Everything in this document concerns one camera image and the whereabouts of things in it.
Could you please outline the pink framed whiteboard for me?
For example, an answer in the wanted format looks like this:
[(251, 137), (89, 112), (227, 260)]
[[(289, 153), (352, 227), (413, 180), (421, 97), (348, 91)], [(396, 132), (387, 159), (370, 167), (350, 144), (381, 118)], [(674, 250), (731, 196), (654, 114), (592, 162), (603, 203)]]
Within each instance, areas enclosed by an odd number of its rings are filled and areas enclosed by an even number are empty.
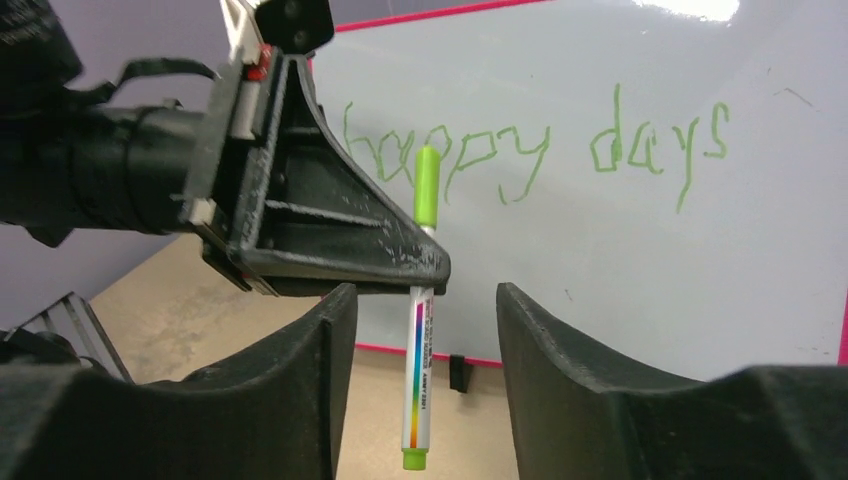
[(847, 5), (541, 1), (348, 26), (328, 122), (401, 206), (443, 155), (434, 348), (495, 289), (693, 378), (847, 358)]

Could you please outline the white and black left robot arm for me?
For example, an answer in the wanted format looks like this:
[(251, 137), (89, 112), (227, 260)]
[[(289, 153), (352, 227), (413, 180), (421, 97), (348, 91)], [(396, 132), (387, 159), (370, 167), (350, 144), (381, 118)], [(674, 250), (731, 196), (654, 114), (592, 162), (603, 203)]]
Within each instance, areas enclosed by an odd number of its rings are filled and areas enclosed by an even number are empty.
[(46, 1), (1, 5), (1, 220), (49, 247), (76, 229), (193, 233), (239, 289), (446, 291), (448, 253), (354, 162), (316, 99), (326, 1), (225, 1), (230, 52), (128, 62), (122, 82), (212, 81), (208, 107), (115, 108), (118, 82), (72, 90), (81, 62)]

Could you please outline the green marker cap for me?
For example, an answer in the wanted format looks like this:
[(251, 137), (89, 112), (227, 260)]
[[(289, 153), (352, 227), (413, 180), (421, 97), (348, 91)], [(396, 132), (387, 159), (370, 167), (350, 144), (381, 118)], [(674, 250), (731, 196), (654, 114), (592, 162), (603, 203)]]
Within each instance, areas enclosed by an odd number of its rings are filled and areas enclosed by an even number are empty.
[(435, 229), (438, 223), (441, 154), (430, 145), (416, 154), (414, 180), (414, 221)]

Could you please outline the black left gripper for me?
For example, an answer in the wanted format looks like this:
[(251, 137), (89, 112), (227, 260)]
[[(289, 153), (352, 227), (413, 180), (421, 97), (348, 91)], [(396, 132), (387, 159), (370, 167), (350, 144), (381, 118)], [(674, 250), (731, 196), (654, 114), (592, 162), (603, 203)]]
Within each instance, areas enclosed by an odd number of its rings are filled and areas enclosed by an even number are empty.
[(334, 137), (307, 61), (263, 44), (219, 72), (197, 129), (178, 219), (243, 291), (442, 295), (450, 256)]

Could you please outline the aluminium frame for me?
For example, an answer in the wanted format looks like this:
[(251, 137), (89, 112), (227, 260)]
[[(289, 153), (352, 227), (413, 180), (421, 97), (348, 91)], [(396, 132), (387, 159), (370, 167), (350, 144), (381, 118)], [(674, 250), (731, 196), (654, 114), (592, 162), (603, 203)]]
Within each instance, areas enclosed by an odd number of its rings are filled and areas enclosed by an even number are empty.
[(133, 380), (88, 302), (71, 292), (30, 319), (1, 331), (3, 364), (70, 364)]

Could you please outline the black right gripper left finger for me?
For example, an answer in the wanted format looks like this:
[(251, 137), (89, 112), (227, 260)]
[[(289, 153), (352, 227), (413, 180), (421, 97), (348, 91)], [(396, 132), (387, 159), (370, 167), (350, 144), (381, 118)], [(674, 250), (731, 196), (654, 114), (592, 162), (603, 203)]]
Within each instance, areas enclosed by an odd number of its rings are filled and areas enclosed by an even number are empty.
[(179, 382), (71, 365), (1, 370), (5, 479), (332, 479), (357, 326), (343, 284)]

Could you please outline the white marker pen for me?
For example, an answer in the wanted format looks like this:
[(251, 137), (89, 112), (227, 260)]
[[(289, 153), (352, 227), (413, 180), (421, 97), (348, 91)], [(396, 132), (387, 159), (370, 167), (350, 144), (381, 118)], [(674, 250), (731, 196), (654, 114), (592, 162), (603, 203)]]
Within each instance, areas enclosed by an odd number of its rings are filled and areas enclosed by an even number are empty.
[(401, 451), (404, 470), (423, 471), (430, 448), (434, 289), (411, 287), (409, 300)]

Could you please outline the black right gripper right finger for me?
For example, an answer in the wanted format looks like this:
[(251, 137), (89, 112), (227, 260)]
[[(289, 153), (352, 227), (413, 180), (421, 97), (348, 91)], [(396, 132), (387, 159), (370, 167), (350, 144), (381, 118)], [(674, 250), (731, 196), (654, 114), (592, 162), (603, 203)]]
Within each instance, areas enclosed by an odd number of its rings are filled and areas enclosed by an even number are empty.
[(511, 283), (498, 336), (523, 479), (843, 479), (847, 370), (755, 366), (700, 382), (636, 361)]

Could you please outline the black left whiteboard foot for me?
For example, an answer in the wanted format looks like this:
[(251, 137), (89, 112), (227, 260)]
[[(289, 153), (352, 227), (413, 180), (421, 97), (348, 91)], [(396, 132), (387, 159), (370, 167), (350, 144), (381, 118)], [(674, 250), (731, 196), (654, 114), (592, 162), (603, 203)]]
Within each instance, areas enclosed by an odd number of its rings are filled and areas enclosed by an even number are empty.
[(449, 388), (462, 394), (469, 391), (474, 365), (464, 355), (452, 354), (449, 363)]

